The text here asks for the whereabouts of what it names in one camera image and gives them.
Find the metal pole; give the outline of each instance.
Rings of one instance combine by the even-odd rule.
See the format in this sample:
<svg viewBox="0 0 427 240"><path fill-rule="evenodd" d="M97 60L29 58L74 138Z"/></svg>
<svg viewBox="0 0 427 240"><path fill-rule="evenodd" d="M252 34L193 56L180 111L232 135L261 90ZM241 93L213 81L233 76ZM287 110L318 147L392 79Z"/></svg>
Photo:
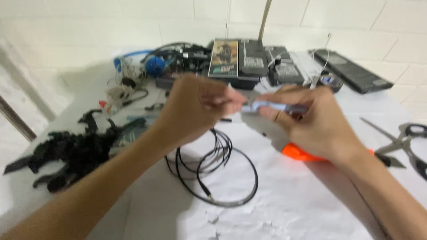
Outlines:
<svg viewBox="0 0 427 240"><path fill-rule="evenodd" d="M0 112L29 142L32 142L37 135L18 116L12 107L0 96Z"/></svg>
<svg viewBox="0 0 427 240"><path fill-rule="evenodd" d="M272 0L267 0L267 2L266 2L266 8L264 9L264 15L263 15L263 21L261 22L260 34L258 35L258 41L263 40L264 27L266 26L267 15L268 15L268 11L270 10L271 1Z"/></svg>

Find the white table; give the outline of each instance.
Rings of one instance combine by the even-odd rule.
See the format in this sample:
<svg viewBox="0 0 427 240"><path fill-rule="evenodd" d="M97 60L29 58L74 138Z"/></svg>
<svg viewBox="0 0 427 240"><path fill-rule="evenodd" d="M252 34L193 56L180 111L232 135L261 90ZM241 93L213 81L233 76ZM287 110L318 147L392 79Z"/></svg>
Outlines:
<svg viewBox="0 0 427 240"><path fill-rule="evenodd" d="M298 53L298 65L310 58ZM99 99L105 98L107 80L114 68L107 69L24 152L29 154L52 130L84 132L76 122ZM143 115L145 106L164 101L164 91L149 83L149 96L123 109L112 120L126 122L126 115ZM266 90L258 85L243 91L254 97ZM344 86L336 98L351 126L371 149L389 143L387 138L359 120L363 116L396 136L398 126L410 121L408 113L384 92L360 95ZM100 131L109 124L106 116L96 117ZM278 150L286 144L281 130L254 116L232 116L233 123L220 123L236 148L254 162L259 188L254 199L238 208L219 208L190 195L173 177L165 162L159 161L145 172L117 201L92 231L89 239L373 239L381 234L378 226L350 181L329 163L303 163L283 156ZM424 140L414 140L413 149L427 159ZM183 154L197 157L212 148L209 134L183 148ZM390 169L408 191L427 207L427 182L411 167L402 152L393 154L408 168ZM34 175L28 168L0 178L0 232L52 198L44 186L32 188L41 174L51 173L61 163L51 163ZM217 199L238 199L253 185L253 173L245 160L232 154L228 165L205 179ZM193 184L200 193L200 187Z"/></svg>

